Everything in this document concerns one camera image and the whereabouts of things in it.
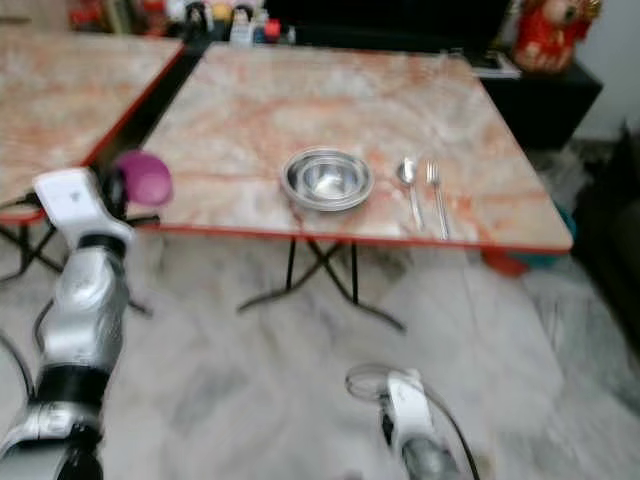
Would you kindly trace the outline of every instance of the metal bowl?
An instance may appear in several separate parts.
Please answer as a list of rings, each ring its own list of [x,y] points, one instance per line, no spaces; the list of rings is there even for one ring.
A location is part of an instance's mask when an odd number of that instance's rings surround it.
[[[316,148],[299,153],[285,165],[282,186],[305,208],[337,212],[367,199],[373,189],[373,175],[358,158],[330,148]]]

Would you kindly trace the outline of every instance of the red figurine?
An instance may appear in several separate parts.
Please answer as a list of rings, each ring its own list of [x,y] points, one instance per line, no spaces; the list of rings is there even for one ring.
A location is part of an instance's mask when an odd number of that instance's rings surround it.
[[[601,0],[524,0],[516,63],[529,72],[563,71],[601,7]]]

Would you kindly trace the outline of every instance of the table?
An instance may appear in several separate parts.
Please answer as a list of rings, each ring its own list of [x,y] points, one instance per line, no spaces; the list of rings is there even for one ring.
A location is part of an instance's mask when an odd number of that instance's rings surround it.
[[[88,165],[109,143],[178,58],[178,41],[113,35],[44,34],[0,29],[0,205],[31,190],[49,170]],[[42,255],[55,230],[31,247],[29,226],[41,210],[0,212],[18,234],[0,234],[20,247],[20,276]]]
[[[296,208],[280,189],[280,170],[318,145],[364,159],[376,180],[368,201],[341,214]],[[301,286],[324,267],[341,294],[360,302],[356,245],[436,245],[562,253],[571,235],[526,156],[468,64],[448,57],[309,48],[212,46],[145,148],[172,171],[175,198],[159,228],[215,235],[291,239],[285,287],[240,309]],[[417,231],[408,193],[395,178],[405,155],[436,160],[451,237],[442,240],[434,196],[419,197]],[[424,178],[424,166],[419,172]],[[296,239],[316,264],[292,279]],[[318,240],[336,242],[322,252]],[[351,245],[352,292],[329,259]]]

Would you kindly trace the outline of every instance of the fork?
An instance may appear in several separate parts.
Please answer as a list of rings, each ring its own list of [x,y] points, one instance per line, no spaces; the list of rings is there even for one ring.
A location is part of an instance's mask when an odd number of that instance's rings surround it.
[[[435,162],[427,161],[427,184],[433,187],[436,196],[436,209],[440,217],[440,227],[442,228],[442,239],[449,239],[449,223],[447,222],[447,211],[444,204],[444,197],[440,189],[440,171]]]

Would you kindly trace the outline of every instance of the white marble floor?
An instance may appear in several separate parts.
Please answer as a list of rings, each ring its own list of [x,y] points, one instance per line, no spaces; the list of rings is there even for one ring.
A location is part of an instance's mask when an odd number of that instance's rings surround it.
[[[324,274],[238,315],[242,300],[280,286],[287,251],[281,241],[141,238],[130,280],[155,314],[126,317],[106,402],[107,480],[404,478],[376,409],[343,387],[349,367],[371,361],[421,370],[484,479],[638,478],[640,375],[570,259],[511,280],[464,252],[365,249],[362,296],[407,323],[400,336],[343,302]],[[16,260],[0,244],[0,271]],[[34,266],[0,289],[0,326],[34,369],[31,325],[53,282]],[[4,431],[22,402],[4,353],[0,384]]]

